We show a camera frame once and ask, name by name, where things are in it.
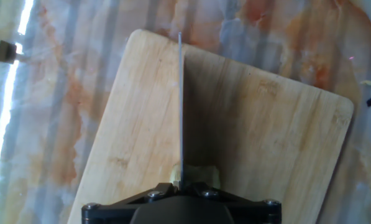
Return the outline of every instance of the white debris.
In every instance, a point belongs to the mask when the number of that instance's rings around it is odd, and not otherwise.
[[[371,81],[370,80],[364,80],[360,84],[371,86]]]

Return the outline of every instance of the marble countertop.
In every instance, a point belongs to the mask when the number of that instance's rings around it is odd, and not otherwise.
[[[319,223],[371,223],[371,0],[7,0],[0,39],[0,223],[65,223],[133,30],[349,98]]]

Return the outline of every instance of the orange stain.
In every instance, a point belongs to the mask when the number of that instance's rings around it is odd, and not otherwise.
[[[323,90],[328,90],[330,77],[331,74],[329,73],[329,69],[327,68],[327,66],[319,67],[315,74],[314,86]]]
[[[274,2],[275,0],[247,0],[241,11],[248,22],[256,26],[273,9]]]

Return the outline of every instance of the metal blade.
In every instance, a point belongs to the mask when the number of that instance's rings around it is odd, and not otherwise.
[[[184,189],[184,148],[183,148],[183,97],[184,97],[184,69],[183,69],[183,57],[181,51],[181,32],[178,33],[178,85],[180,87],[180,167],[181,167],[181,179],[180,179],[180,190]]]

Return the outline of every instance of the wooden cutting board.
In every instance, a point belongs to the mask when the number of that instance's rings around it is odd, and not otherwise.
[[[215,165],[221,188],[282,202],[283,223],[315,223],[353,104],[189,45],[183,46],[185,161]],[[137,30],[126,46],[78,189],[110,204],[168,182],[179,161],[178,45]]]

